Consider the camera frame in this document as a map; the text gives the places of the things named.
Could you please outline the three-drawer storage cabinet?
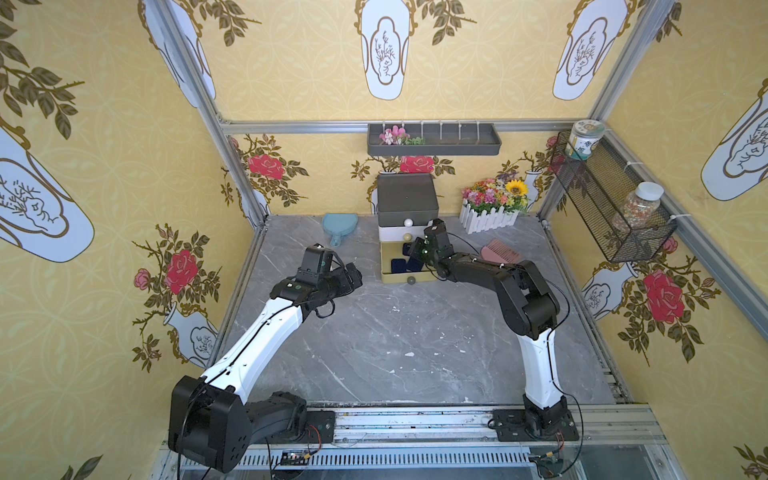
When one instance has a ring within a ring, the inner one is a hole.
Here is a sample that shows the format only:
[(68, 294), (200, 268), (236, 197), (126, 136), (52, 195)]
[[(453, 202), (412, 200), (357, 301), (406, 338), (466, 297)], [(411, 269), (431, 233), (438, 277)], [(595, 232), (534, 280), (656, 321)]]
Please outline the three-drawer storage cabinet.
[(390, 262), (402, 254), (404, 243), (423, 235), (428, 223), (439, 216), (433, 177), (429, 173), (380, 173), (373, 195), (377, 217), (381, 279), (384, 284), (414, 285), (435, 281), (423, 267), (421, 272), (392, 274)]

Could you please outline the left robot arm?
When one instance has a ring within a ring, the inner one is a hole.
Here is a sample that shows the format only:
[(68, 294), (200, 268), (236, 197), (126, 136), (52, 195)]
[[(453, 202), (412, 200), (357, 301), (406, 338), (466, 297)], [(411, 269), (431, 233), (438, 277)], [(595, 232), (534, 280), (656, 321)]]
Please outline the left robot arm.
[(245, 334), (201, 376), (182, 377), (171, 394), (168, 447), (220, 473), (253, 444), (318, 435), (305, 399), (285, 391), (253, 402), (257, 380), (282, 344), (310, 316), (363, 284), (362, 273), (320, 244), (306, 248), (294, 275), (277, 284)]

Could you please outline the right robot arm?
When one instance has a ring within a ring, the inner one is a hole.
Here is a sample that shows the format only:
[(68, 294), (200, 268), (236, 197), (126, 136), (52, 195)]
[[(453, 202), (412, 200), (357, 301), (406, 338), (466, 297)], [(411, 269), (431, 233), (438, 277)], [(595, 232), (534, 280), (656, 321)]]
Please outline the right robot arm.
[(552, 346), (560, 306), (538, 267), (530, 261), (500, 263), (457, 252), (440, 219), (432, 220), (422, 236), (407, 241), (404, 251), (441, 280), (476, 285), (496, 294), (503, 320), (521, 346), (529, 427), (542, 436), (563, 420), (569, 409)]

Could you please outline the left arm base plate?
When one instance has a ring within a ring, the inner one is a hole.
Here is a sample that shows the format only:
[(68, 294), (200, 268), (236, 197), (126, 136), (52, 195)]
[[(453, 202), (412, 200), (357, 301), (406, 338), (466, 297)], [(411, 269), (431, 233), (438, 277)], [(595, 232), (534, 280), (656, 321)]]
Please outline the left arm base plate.
[(300, 442), (310, 445), (326, 445), (334, 441), (336, 413), (332, 410), (309, 410), (305, 426), (300, 430)]

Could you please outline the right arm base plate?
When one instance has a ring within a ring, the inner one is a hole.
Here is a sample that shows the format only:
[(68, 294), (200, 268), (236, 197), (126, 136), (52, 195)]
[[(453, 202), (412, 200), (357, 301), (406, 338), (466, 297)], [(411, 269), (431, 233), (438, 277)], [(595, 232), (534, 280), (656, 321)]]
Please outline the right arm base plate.
[(500, 442), (579, 441), (581, 435), (569, 410), (554, 416), (523, 409), (497, 409), (487, 426)]

